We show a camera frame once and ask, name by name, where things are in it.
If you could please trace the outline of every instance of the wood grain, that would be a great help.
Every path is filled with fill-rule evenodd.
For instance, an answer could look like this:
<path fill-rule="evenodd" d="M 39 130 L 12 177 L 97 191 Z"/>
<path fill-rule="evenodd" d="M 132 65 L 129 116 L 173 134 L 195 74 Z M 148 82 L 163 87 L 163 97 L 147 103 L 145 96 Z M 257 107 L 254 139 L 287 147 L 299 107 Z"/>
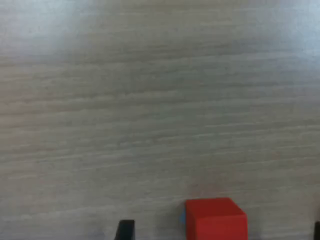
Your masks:
<path fill-rule="evenodd" d="M 182 240 L 218 196 L 311 239 L 319 43 L 316 0 L 1 0 L 0 239 Z"/>

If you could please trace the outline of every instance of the toy block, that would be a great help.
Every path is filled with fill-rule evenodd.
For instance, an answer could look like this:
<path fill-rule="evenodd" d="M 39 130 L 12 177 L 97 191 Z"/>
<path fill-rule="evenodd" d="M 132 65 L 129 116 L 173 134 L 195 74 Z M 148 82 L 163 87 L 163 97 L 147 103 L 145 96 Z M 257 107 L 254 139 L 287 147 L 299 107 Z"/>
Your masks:
<path fill-rule="evenodd" d="M 187 240 L 248 240 L 248 220 L 230 198 L 185 202 Z"/>

